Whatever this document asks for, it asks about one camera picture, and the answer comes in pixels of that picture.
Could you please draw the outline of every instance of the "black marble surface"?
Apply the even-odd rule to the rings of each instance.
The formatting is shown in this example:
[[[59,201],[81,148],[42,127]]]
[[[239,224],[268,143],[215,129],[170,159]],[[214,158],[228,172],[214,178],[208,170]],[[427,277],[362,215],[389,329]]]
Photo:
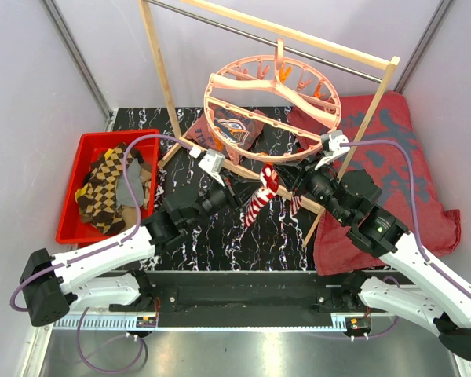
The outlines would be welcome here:
[[[258,108],[267,116],[287,123],[291,108]],[[182,131],[186,131],[202,114],[201,108],[178,108]],[[156,128],[162,134],[173,135],[165,108],[121,108],[113,130],[146,130]],[[161,141],[161,153],[173,146]],[[253,152],[282,155],[296,150],[293,134],[264,127],[255,141]],[[261,163],[244,159],[242,165],[257,173]],[[186,186],[196,192],[207,187],[210,178],[200,170],[195,160],[181,149],[159,171],[155,194],[158,206],[169,192]],[[244,213],[226,210],[214,215],[207,224],[197,226],[192,237],[177,250],[141,262],[146,270],[314,270],[313,240],[304,247],[304,238],[316,216],[300,209],[296,218],[290,216],[290,202],[277,196],[264,207],[255,223],[245,229]]]

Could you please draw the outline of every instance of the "pink clothespin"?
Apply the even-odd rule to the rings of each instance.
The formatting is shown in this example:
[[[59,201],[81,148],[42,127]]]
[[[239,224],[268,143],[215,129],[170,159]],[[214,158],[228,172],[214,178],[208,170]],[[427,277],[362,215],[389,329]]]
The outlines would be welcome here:
[[[307,81],[300,81],[297,85],[297,91],[298,92],[301,91],[302,89],[304,89],[311,82],[312,82],[312,77]]]
[[[298,92],[301,91],[302,89],[304,89],[308,84],[310,84],[312,82],[312,77],[307,81],[303,80],[304,73],[305,73],[305,68],[302,68],[300,78],[298,79],[298,85],[297,85],[297,91]]]
[[[257,69],[257,79],[263,80],[265,76],[267,75],[268,70],[270,69],[270,66],[267,64],[267,66],[264,68],[264,70],[261,70],[263,60],[258,59],[258,69]]]
[[[239,72],[243,73],[244,75],[247,75],[247,73],[248,73],[248,68],[244,68],[244,69],[243,69],[243,67],[241,67],[240,65],[238,66],[238,68],[239,68]],[[237,77],[236,79],[237,79],[237,80],[244,80],[242,77]]]

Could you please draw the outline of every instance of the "white wall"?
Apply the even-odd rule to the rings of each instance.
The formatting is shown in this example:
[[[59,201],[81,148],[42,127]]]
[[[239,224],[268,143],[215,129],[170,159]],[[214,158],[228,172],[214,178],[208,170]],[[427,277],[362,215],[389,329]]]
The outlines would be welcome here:
[[[440,200],[462,213],[444,261],[471,282],[471,0],[455,2],[404,95]]]
[[[164,2],[275,40],[276,35],[185,5]],[[213,0],[260,18],[390,60],[402,58],[393,85],[429,22],[438,0]],[[165,106],[137,0],[57,0],[108,103],[117,107]],[[226,64],[273,48],[151,5],[176,106],[200,106],[209,75]],[[300,42],[305,52],[380,76],[381,72]],[[373,93],[377,84],[310,62],[341,95]],[[271,94],[238,96],[238,104],[282,104]]]
[[[10,294],[32,251],[66,249],[54,236],[78,140],[103,128],[41,2],[0,2],[0,376],[18,375],[31,333]]]

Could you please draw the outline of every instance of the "red cloth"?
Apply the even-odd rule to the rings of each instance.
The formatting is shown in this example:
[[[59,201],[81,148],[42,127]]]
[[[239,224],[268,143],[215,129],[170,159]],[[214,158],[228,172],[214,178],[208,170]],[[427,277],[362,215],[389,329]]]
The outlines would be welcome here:
[[[350,141],[354,140],[372,97],[341,99],[342,121],[339,129]],[[317,134],[327,132],[326,128],[299,108],[290,112],[288,121],[293,126]],[[407,102],[400,94],[388,92],[382,97],[362,140],[376,139],[398,142],[411,157],[422,242],[435,256],[450,254],[461,239],[460,212],[444,211],[443,205],[438,201],[422,147],[412,130]],[[299,142],[303,148],[307,148],[310,140],[302,137]],[[337,160],[334,168],[340,169],[340,166],[341,160]],[[378,203],[414,231],[407,165],[399,151],[390,145],[358,147],[349,169],[366,169],[374,183],[382,188]],[[314,262],[318,274],[333,275],[384,265],[378,258],[372,258],[354,247],[345,236],[348,230],[342,228],[329,214],[321,218],[314,241]]]

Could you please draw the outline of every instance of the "pink circular drying rack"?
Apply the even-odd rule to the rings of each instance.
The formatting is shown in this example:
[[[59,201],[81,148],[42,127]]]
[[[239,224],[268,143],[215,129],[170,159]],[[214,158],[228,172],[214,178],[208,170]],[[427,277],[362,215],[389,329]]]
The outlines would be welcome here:
[[[264,115],[257,114],[250,110],[245,110],[226,101],[220,100],[216,97],[211,97],[213,89],[231,89],[231,90],[262,90],[269,93],[274,93],[287,99],[289,102],[298,106],[303,112],[313,117],[318,122],[321,122],[324,126],[329,128],[328,132],[335,131],[340,123],[341,119],[341,105],[338,98],[337,90],[331,82],[315,68],[308,64],[302,63],[299,60],[291,59],[283,55],[284,44],[281,38],[277,39],[277,47],[274,55],[260,55],[255,57],[247,57],[238,61],[232,62],[223,67],[216,74],[210,76],[210,81],[206,87],[204,93],[204,112],[206,113],[206,119],[210,125],[211,132],[213,135],[229,150],[239,153],[249,159],[256,159],[267,163],[282,163],[287,161],[295,161],[303,159],[308,155],[319,152],[323,144],[321,142],[321,135],[301,130],[297,127],[290,126],[286,123],[279,122],[274,119],[270,119]],[[272,79],[267,80],[265,76],[270,70],[269,65],[264,67],[264,62],[272,62],[273,75]],[[248,70],[244,68],[244,64],[258,63],[257,76],[254,77],[248,74]],[[298,80],[296,90],[292,90],[288,86],[284,85],[287,76],[290,74],[290,66],[299,67],[301,69],[301,76]],[[309,80],[304,81],[305,73],[308,72],[312,76]],[[235,76],[235,79],[230,79],[226,75]],[[301,91],[309,84],[316,81],[316,90],[314,96],[308,96]],[[321,99],[323,95],[320,95],[319,91],[321,88],[326,87],[330,92],[330,96],[324,101]],[[316,141],[315,145],[309,146],[306,150],[296,153],[285,153],[282,156],[269,156],[266,153],[254,153],[247,151],[246,149],[240,148],[234,142],[231,142],[223,135],[221,129],[214,124],[214,111],[210,105],[221,106],[236,114],[243,115],[250,119],[256,119],[262,121],[265,124],[280,128],[291,132],[292,134],[299,137],[307,137]]]

